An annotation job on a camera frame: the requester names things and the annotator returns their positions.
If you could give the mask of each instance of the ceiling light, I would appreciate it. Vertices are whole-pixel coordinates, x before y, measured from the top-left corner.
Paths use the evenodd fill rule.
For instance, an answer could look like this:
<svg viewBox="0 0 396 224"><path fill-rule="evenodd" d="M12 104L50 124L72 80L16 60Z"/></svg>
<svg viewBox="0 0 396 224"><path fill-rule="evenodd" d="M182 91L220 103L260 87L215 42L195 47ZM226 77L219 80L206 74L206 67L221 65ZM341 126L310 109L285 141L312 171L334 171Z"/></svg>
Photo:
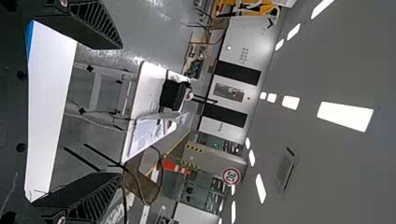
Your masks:
<svg viewBox="0 0 396 224"><path fill-rule="evenodd" d="M326 7L331 5L334 0L323 0L319 5L317 5L312 11L311 20L313 20L320 12L322 12Z"/></svg>
<svg viewBox="0 0 396 224"><path fill-rule="evenodd" d="M223 206L224 206L224 200L221 200L221 204L220 204L220 207L219 207L219 212L222 212Z"/></svg>
<svg viewBox="0 0 396 224"><path fill-rule="evenodd" d="M231 185L231 195L235 194L235 185Z"/></svg>
<svg viewBox="0 0 396 224"><path fill-rule="evenodd" d="M291 40L295 35L298 34L298 32L300 31L300 27L301 27L301 24L298 23L296 26L294 26L294 28L292 30L290 30L290 32L288 34L288 40Z"/></svg>
<svg viewBox="0 0 396 224"><path fill-rule="evenodd" d="M262 92L262 94L260 94L260 99L265 100L265 98L267 98L267 92Z"/></svg>
<svg viewBox="0 0 396 224"><path fill-rule="evenodd" d="M270 102L270 103L274 103L274 102L276 101L276 94L274 94L274 93L269 93L269 94L268 94L267 101Z"/></svg>
<svg viewBox="0 0 396 224"><path fill-rule="evenodd" d="M235 223L236 220L236 207L235 207L235 201L233 201L233 204L231 204L231 223Z"/></svg>
<svg viewBox="0 0 396 224"><path fill-rule="evenodd" d="M265 197L267 197L267 192L265 191L264 183L262 182L262 176L260 174L256 177L256 187L259 192L260 202L264 203Z"/></svg>
<svg viewBox="0 0 396 224"><path fill-rule="evenodd" d="M250 139L247 138L245 145L247 146L247 149L250 149Z"/></svg>
<svg viewBox="0 0 396 224"><path fill-rule="evenodd" d="M256 157L254 156L253 150L251 150L251 151L248 153L248 159L250 160L250 165L251 165L251 167L253 167L253 166L254 166L254 163L256 163Z"/></svg>
<svg viewBox="0 0 396 224"><path fill-rule="evenodd" d="M287 108L296 110L299 103L300 103L300 98L294 96L285 96L283 97L282 105Z"/></svg>
<svg viewBox="0 0 396 224"><path fill-rule="evenodd" d="M318 118L365 133L373 113L369 108L322 102Z"/></svg>
<svg viewBox="0 0 396 224"><path fill-rule="evenodd" d="M284 39L281 39L279 42L277 42L277 44L275 45L275 51L277 51L280 48L282 48L284 42L285 42Z"/></svg>

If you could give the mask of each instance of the white ceiling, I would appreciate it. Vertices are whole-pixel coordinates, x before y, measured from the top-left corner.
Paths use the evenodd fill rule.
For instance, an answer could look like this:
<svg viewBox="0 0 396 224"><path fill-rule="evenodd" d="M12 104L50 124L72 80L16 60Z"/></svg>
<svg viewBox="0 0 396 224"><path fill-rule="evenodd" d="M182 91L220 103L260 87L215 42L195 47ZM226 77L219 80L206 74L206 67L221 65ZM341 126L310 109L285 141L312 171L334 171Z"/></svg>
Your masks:
<svg viewBox="0 0 396 224"><path fill-rule="evenodd" d="M264 90L276 104L259 102L249 131L256 164L225 204L223 224L233 200L236 224L394 223L396 1L335 0L311 21L319 2L298 0L288 13L280 38L302 27L275 53ZM281 106L284 95L301 97L297 111ZM317 119L322 101L372 108L366 133ZM282 197L275 179L286 147L300 159Z"/></svg>

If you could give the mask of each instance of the speed limit sign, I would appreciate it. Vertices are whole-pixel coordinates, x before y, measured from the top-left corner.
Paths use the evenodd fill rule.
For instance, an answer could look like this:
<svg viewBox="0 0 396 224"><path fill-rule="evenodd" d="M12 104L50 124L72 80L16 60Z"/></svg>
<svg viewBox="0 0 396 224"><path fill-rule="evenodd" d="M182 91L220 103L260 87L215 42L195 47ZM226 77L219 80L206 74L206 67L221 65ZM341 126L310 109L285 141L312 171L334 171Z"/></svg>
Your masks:
<svg viewBox="0 0 396 224"><path fill-rule="evenodd" d="M227 168L222 174L223 181L226 185L237 185L241 181L241 172L235 168Z"/></svg>

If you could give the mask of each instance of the desk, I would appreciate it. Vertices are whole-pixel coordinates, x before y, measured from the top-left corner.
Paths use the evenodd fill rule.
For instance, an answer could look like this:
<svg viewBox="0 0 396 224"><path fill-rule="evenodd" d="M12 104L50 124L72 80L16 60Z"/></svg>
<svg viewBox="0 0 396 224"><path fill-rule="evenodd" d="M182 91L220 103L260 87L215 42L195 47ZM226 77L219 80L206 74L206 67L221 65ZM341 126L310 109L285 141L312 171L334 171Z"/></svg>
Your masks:
<svg viewBox="0 0 396 224"><path fill-rule="evenodd" d="M182 75L169 72L171 76L179 76L184 79ZM147 114L156 113L159 110L160 96L163 90L163 83L167 77L166 69L152 63L142 62L137 74L137 86L134 93L134 105L131 110L128 123L128 132L125 137L124 147L121 152L120 161L126 162L133 156L137 155L144 149L152 146L159 140L163 139L169 133L172 133L177 128L175 122L168 122L161 119L160 124L157 125L157 120L139 120ZM146 122L145 129L147 134L136 136L136 124L139 122Z"/></svg>
<svg viewBox="0 0 396 224"><path fill-rule="evenodd" d="M148 62L141 63L137 74L85 63L75 63L74 67L81 70L88 70L87 68L90 67L91 74L95 76L94 82L99 82L97 85L93 85L89 110L94 110L97 105L100 76L122 80L118 110L121 115L131 120L113 121L110 116L105 114L83 115L84 119L94 120L101 125L117 125L126 130L126 132L121 131L122 134L125 134L125 140L121 148L120 162L128 161L177 128L177 124L169 119L147 119L146 116L158 113L163 83L167 78L176 82L190 81L187 77ZM132 108L129 109L128 106L128 109L126 109L127 105L132 105ZM68 104L66 109L68 112L72 111L70 114L73 116L80 117L74 105Z"/></svg>

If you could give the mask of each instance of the traffic cone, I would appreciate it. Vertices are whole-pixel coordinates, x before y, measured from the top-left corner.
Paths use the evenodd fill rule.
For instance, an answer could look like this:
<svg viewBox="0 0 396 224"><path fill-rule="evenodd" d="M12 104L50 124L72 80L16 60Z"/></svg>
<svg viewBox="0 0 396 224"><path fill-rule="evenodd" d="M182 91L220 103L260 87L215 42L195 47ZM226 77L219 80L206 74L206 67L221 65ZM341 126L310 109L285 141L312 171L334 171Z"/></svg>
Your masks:
<svg viewBox="0 0 396 224"><path fill-rule="evenodd" d="M163 160L163 169L171 172L191 175L191 170L176 165L175 163L169 160Z"/></svg>

